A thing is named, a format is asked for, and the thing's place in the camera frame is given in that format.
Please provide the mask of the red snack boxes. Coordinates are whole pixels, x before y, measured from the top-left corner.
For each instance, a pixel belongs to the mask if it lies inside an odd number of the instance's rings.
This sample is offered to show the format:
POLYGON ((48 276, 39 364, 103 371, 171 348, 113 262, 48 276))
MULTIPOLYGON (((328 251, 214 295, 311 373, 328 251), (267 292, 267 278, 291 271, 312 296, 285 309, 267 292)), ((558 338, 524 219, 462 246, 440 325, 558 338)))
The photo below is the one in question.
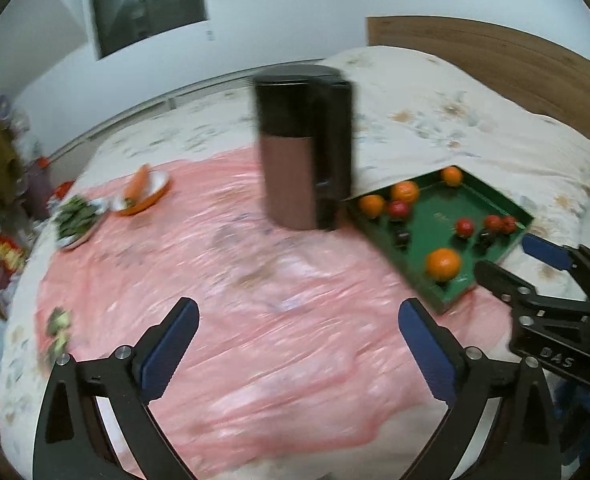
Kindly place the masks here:
POLYGON ((26 263, 26 249, 12 237, 0 233, 0 261, 9 274, 22 272, 26 263))

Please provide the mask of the orange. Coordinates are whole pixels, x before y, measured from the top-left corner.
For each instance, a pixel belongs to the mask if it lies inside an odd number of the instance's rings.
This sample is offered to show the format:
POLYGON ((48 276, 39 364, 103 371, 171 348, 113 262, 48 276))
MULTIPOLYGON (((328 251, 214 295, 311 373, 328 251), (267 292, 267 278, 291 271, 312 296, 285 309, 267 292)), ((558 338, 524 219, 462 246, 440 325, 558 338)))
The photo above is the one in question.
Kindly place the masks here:
POLYGON ((449 188, 457 188, 463 182, 463 172, 460 168, 449 166, 440 171, 442 182, 449 188))
POLYGON ((380 217, 386 206, 386 200, 377 194, 363 195, 358 200, 358 207, 369 220, 380 217))
POLYGON ((414 205, 420 197, 420 188, 410 180, 401 181, 391 187, 391 200, 407 205, 414 205))
POLYGON ((450 248, 438 248, 425 258, 425 272, 436 283, 456 278, 462 268, 461 256, 450 248))

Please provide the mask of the black and copper kettle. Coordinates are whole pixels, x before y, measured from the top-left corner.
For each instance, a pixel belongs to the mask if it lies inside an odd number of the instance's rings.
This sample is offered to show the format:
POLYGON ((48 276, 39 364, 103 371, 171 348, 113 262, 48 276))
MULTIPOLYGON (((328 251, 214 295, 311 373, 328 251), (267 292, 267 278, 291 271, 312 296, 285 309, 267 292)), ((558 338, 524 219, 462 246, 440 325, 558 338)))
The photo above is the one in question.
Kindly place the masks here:
POLYGON ((296 64, 252 78, 268 218, 334 230, 353 194, 353 84, 337 68, 296 64))

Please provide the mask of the bok choy leaf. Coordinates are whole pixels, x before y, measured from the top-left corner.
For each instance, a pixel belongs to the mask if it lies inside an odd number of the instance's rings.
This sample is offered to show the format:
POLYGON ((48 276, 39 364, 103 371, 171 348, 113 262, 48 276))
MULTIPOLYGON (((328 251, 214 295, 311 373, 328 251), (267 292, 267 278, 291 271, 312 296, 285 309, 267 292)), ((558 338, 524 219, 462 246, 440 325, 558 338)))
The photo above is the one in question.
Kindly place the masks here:
POLYGON ((58 336, 66 332, 72 324, 72 316, 68 310, 56 307, 50 313, 46 324, 46 335, 49 337, 58 336))
POLYGON ((49 364, 53 365, 57 359, 66 353, 68 353, 68 332, 59 332, 48 345, 47 358, 49 364))

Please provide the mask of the pile of green leaves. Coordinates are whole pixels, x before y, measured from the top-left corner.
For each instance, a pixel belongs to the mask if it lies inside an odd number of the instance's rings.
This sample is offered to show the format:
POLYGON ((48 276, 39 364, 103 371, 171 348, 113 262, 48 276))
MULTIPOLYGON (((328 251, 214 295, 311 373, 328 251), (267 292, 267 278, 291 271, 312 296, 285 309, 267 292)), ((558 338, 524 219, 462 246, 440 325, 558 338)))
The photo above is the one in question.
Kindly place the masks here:
POLYGON ((99 206, 81 195, 75 195, 61 206, 56 215, 56 227, 60 238, 79 238, 98 221, 99 206))

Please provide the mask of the bok choy leaf upper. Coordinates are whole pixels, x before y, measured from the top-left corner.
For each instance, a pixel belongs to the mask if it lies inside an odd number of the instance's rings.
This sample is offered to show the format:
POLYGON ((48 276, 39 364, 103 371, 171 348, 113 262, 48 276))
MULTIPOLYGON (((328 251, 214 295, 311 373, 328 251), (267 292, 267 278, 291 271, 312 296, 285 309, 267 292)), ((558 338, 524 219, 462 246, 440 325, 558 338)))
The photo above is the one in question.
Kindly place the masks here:
POLYGON ((72 324, 72 316, 68 310, 56 307, 50 313, 46 324, 46 335, 49 337, 58 336, 66 332, 72 324))

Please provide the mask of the bok choy leaf lower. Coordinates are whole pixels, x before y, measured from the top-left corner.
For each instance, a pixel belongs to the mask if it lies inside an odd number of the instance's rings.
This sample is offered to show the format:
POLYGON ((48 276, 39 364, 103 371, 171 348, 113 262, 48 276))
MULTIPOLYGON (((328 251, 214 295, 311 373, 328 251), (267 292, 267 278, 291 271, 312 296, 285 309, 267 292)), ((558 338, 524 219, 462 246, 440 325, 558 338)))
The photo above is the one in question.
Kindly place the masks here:
POLYGON ((59 332, 48 345, 47 358, 49 364, 53 365, 57 359, 66 353, 68 353, 68 332, 59 332))

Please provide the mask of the green tray box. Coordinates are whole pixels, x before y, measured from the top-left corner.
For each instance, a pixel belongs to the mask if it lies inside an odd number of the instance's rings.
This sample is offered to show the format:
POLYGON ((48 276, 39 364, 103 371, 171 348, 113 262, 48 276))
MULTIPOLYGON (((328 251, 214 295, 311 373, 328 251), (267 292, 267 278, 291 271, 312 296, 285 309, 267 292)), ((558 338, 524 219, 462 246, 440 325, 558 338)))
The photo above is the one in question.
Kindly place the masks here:
POLYGON ((369 220, 358 207, 360 195, 346 202, 349 218, 355 227, 437 314, 450 310, 456 300, 473 288, 473 269, 477 261, 500 263, 505 260, 534 222, 534 216, 524 207, 467 170, 461 169, 463 182, 457 188, 444 184, 441 170, 411 179, 419 186, 420 197, 411 206, 412 212, 405 222, 389 220, 386 208, 379 218, 369 220), (488 252, 478 252, 474 247, 476 236, 484 229, 482 222, 489 214, 514 217, 517 229, 511 235, 504 235, 501 231, 496 233, 496 243, 488 252), (470 218, 475 224, 475 232, 469 240, 461 240, 454 234, 455 221, 460 218, 470 218), (391 233, 395 229, 406 229, 411 233, 412 240, 406 249, 394 246, 391 233), (444 247, 461 256, 462 268, 453 280, 436 283, 425 272, 425 258, 430 252, 444 247))

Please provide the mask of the dark plum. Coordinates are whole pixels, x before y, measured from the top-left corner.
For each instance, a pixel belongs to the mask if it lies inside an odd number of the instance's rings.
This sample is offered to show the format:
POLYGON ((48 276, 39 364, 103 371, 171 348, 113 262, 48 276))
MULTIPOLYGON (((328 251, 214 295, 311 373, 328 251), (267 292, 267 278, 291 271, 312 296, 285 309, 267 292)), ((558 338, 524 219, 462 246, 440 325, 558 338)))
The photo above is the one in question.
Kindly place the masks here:
POLYGON ((474 247, 478 252, 488 252, 488 250, 496 243, 498 234, 493 230, 484 228, 481 229, 476 236, 474 247))
POLYGON ((397 248, 406 249, 412 240, 411 233, 406 229, 395 229, 391 233, 393 244, 397 248))

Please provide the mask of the small white fan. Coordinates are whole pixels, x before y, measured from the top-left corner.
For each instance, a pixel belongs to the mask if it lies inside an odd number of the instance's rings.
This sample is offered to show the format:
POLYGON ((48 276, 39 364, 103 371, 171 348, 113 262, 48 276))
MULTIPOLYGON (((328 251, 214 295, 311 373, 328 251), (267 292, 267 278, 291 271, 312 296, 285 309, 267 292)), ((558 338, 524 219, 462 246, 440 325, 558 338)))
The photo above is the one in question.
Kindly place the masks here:
POLYGON ((0 122, 7 122, 12 115, 12 110, 11 100, 5 94, 0 94, 0 122))

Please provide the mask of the purple bin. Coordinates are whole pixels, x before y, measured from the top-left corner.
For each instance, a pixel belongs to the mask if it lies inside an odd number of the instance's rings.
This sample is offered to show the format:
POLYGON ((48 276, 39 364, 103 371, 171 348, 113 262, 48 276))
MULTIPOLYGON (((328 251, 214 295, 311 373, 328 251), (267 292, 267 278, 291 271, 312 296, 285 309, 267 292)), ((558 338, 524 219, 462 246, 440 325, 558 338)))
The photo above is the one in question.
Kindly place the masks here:
POLYGON ((47 166, 34 160, 25 169, 25 175, 27 179, 25 199, 30 214, 35 219, 46 220, 50 217, 48 201, 53 194, 50 171, 47 166))

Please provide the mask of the pink plastic sheet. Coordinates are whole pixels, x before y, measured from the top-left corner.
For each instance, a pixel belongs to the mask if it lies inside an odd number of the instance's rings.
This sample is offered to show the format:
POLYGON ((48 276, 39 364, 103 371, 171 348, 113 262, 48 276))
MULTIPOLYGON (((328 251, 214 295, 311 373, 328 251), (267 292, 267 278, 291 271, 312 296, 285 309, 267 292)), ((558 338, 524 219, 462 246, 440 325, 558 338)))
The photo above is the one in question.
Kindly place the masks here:
POLYGON ((164 170, 156 205, 51 258, 39 349, 53 310, 68 312, 71 354, 90 360, 190 297, 199 331, 152 411, 198 476, 398 476, 443 412, 398 330, 411 287, 354 229, 270 223, 249 148, 164 170))

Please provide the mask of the orange oval dish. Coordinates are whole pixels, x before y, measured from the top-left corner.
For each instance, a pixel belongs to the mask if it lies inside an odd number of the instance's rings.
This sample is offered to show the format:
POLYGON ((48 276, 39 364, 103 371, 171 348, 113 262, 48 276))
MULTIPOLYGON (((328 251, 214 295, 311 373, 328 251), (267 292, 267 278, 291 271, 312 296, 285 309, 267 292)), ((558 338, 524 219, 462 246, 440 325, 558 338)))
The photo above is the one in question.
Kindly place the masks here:
POLYGON ((157 203, 169 190, 170 182, 168 172, 141 167, 114 196, 111 210, 119 216, 138 214, 157 203))

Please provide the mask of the carrot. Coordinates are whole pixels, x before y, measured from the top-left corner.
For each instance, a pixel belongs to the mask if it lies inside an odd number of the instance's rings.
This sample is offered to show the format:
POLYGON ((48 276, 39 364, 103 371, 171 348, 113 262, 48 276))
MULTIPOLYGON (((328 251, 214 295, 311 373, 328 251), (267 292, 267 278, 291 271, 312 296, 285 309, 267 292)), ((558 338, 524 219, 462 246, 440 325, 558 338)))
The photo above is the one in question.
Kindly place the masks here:
POLYGON ((132 176, 123 192, 123 200, 126 208, 137 205, 146 188, 149 185, 150 166, 142 165, 132 176))

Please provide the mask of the patterned plate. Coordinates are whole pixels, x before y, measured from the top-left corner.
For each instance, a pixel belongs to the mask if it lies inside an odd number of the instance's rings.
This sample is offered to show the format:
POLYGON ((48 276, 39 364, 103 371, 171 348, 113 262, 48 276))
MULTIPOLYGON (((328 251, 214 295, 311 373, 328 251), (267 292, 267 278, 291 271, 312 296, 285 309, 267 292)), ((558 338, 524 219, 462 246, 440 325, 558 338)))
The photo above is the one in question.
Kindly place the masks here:
POLYGON ((56 213, 56 248, 73 250, 86 243, 110 212, 106 198, 87 200, 74 195, 56 213))

